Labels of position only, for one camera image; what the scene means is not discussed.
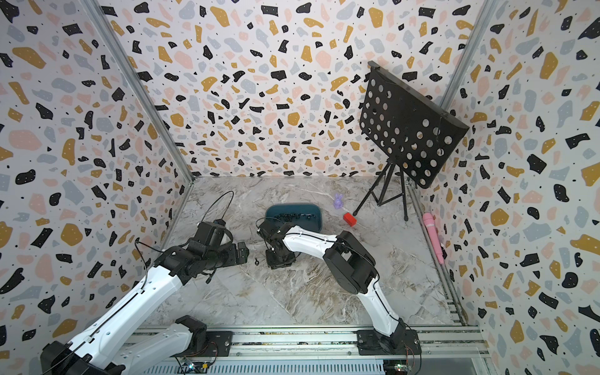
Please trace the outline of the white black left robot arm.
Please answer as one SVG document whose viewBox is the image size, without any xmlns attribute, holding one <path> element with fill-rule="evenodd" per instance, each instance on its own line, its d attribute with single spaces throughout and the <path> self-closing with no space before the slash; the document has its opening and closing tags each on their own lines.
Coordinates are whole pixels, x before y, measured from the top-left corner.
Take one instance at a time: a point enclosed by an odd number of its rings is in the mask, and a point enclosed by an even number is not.
<svg viewBox="0 0 600 375">
<path fill-rule="evenodd" d="M 124 348 L 126 340 L 171 295 L 198 276 L 247 263 L 245 242 L 235 243 L 223 220 L 201 222 L 182 245 L 162 250 L 143 280 L 68 343 L 53 342 L 40 357 L 44 374 L 138 374 L 170 357 L 218 356 L 207 326 L 189 315 Z"/>
</svg>

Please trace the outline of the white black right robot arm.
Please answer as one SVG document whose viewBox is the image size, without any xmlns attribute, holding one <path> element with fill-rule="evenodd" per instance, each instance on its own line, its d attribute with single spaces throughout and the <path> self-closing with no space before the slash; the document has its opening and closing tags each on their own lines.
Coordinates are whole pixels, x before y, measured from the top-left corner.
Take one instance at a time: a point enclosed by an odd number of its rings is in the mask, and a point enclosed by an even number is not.
<svg viewBox="0 0 600 375">
<path fill-rule="evenodd" d="M 417 332 L 392 309 L 381 289 L 375 259 L 353 234 L 320 234 L 270 220 L 264 220 L 257 233 L 267 244 L 271 269 L 290 267 L 298 253 L 306 254 L 323 260 L 340 287 L 358 297 L 373 324 L 356 333 L 361 356 L 422 354 Z"/>
</svg>

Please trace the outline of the teal plastic storage box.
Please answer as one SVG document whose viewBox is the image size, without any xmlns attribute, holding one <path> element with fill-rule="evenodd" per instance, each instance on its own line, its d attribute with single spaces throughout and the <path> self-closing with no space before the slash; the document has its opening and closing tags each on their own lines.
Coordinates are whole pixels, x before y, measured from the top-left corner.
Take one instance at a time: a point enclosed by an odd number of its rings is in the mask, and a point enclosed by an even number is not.
<svg viewBox="0 0 600 375">
<path fill-rule="evenodd" d="M 317 233 L 320 233 L 323 228 L 321 209 L 312 203 L 276 204 L 267 209 L 266 218 L 277 224 L 293 223 L 307 231 Z"/>
</svg>

